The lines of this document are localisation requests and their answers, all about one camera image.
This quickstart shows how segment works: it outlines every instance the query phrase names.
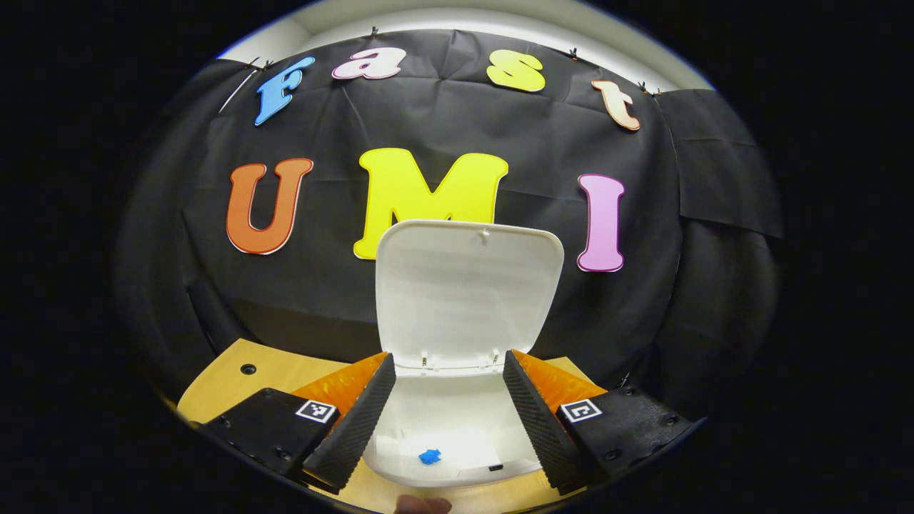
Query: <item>pink letter i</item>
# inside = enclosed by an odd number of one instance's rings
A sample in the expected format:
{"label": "pink letter i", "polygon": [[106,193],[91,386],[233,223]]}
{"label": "pink letter i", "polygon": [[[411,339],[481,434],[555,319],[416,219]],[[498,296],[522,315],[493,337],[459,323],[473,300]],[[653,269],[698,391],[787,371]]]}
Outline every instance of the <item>pink letter i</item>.
{"label": "pink letter i", "polygon": [[587,193],[587,248],[578,256],[578,267],[585,272],[617,272],[622,268],[619,197],[625,186],[592,173],[578,177],[578,185]]}

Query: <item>white plastic box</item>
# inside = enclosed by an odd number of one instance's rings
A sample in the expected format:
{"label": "white plastic box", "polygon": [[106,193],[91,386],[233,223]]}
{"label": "white plastic box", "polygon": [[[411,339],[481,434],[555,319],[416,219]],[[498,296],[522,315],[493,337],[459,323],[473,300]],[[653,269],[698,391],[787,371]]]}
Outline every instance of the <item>white plastic box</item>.
{"label": "white plastic box", "polygon": [[[546,320],[564,251],[542,230],[407,220],[377,247],[377,328],[397,384],[363,455],[413,487],[492,482],[540,468],[502,380]],[[441,452],[423,464],[419,455]]]}

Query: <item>open box lid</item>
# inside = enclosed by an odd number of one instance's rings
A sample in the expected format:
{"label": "open box lid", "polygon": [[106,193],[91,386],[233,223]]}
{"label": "open box lid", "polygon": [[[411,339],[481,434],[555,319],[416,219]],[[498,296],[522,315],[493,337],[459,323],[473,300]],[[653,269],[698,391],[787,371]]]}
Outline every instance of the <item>open box lid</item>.
{"label": "open box lid", "polygon": [[550,232],[406,220],[377,246],[377,330],[397,373],[497,371],[546,321],[565,252]]}

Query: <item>blue object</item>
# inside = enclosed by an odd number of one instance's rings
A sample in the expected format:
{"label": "blue object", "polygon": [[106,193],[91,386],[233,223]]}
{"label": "blue object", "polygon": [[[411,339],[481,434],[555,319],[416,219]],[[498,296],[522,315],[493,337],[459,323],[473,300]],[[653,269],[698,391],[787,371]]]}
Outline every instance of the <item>blue object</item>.
{"label": "blue object", "polygon": [[314,63],[313,57],[306,57],[289,68],[286,68],[279,75],[273,77],[257,89],[260,93],[260,114],[254,120],[255,125],[267,121],[280,109],[292,101],[291,94],[285,94],[285,90],[293,90],[302,83],[302,70]]}
{"label": "blue object", "polygon": [[441,455],[441,452],[438,450],[426,450],[424,454],[419,455],[419,460],[422,461],[424,465],[435,464],[441,459],[438,458],[438,455]]}

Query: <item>blue toy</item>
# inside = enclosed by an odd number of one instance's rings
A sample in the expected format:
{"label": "blue toy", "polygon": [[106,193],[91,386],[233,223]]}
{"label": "blue toy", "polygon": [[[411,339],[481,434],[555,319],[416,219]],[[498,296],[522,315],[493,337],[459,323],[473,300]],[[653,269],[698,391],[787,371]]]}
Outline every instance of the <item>blue toy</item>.
{"label": "blue toy", "polygon": [[441,455],[438,450],[426,450],[424,454],[419,455],[419,460],[422,461],[422,464],[429,466],[441,460],[438,455]]}

